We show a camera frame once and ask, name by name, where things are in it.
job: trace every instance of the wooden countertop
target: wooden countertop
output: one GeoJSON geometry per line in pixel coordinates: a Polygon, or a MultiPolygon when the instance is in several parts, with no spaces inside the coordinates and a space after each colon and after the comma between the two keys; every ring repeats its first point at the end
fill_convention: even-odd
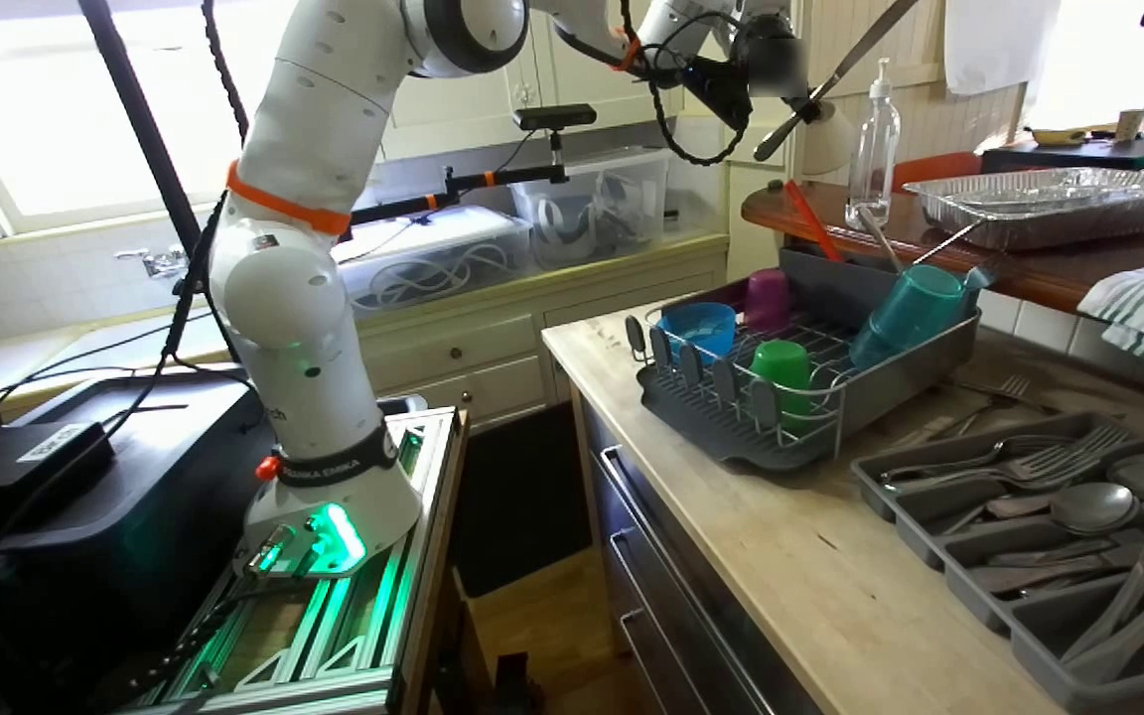
{"type": "MultiPolygon", "coordinates": [[[[824,712],[1059,712],[851,482],[851,457],[923,439],[963,404],[973,409],[973,392],[930,392],[865,430],[837,461],[776,483],[722,467],[640,404],[625,312],[544,328],[544,343],[824,712]]],[[[1024,369],[1041,401],[1123,409],[1144,430],[1141,389],[1047,374],[1041,359],[1024,343],[980,335],[964,374],[968,386],[998,386],[1024,369]]]]}
{"type": "MultiPolygon", "coordinates": [[[[843,250],[883,257],[878,241],[869,241],[865,234],[843,230],[843,208],[847,208],[843,188],[805,182],[805,200],[814,201],[814,214],[826,226],[834,226],[832,234],[837,238],[843,250]]],[[[756,192],[738,208],[738,214],[779,234],[810,234],[805,222],[797,222],[797,214],[792,210],[787,196],[776,188],[756,192]]],[[[894,196],[886,234],[894,238],[894,250],[904,261],[932,246],[914,196],[894,196]]],[[[1144,266],[1144,238],[1106,238],[1106,241],[1057,246],[1057,250],[1034,250],[1034,254],[998,254],[998,250],[952,241],[932,261],[945,271],[985,266],[998,274],[1002,294],[1071,312],[1091,282],[1115,271],[1144,266]]]]}

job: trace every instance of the green cup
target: green cup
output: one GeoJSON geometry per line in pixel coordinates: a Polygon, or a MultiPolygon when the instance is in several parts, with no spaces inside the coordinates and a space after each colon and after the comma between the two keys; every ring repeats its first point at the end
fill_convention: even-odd
{"type": "Polygon", "coordinates": [[[805,417],[814,413],[810,398],[797,392],[797,389],[814,389],[810,351],[804,343],[784,343],[784,337],[760,343],[752,374],[784,386],[784,425],[804,430],[805,417]]]}

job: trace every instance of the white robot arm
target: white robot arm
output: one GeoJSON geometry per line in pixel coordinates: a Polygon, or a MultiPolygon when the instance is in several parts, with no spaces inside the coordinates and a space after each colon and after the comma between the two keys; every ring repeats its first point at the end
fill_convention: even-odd
{"type": "MultiPolygon", "coordinates": [[[[637,38],[608,30],[602,5],[534,0],[581,51],[691,83],[675,58],[710,26],[691,18],[734,0],[653,0],[637,38]]],[[[254,573],[346,576],[417,519],[331,241],[351,230],[403,79],[506,66],[524,30],[527,0],[299,0],[212,250],[219,319],[279,437],[246,517],[254,573]]],[[[776,77],[797,83],[796,57],[776,77]]]]}

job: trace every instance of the pink cup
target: pink cup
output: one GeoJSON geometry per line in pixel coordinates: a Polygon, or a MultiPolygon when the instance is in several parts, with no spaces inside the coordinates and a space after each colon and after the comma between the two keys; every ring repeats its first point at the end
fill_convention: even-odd
{"type": "Polygon", "coordinates": [[[743,290],[738,327],[748,335],[779,328],[787,320],[787,311],[792,311],[787,274],[779,266],[776,271],[756,271],[748,278],[748,290],[743,290]]]}

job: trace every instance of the plastic cup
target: plastic cup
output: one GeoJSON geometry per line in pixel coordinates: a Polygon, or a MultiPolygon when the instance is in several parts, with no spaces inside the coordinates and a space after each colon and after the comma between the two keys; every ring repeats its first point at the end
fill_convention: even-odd
{"type": "Polygon", "coordinates": [[[671,343],[671,361],[685,359],[685,343],[694,344],[694,361],[726,361],[734,351],[734,304],[726,303],[675,303],[658,311],[658,328],[671,343]]]}
{"type": "Polygon", "coordinates": [[[756,271],[748,278],[748,290],[743,290],[743,312],[738,312],[738,327],[748,335],[760,335],[760,328],[779,328],[787,320],[787,311],[792,311],[792,284],[787,284],[787,274],[776,266],[776,271],[756,271]]]}
{"type": "Polygon", "coordinates": [[[810,374],[814,374],[814,359],[804,343],[760,343],[752,374],[764,382],[784,386],[784,425],[805,425],[805,417],[814,413],[805,392],[796,389],[810,389],[810,374]]]}
{"type": "Polygon", "coordinates": [[[930,343],[968,312],[964,278],[937,266],[904,266],[890,284],[890,296],[865,319],[851,344],[851,366],[869,369],[903,351],[930,343]]]}

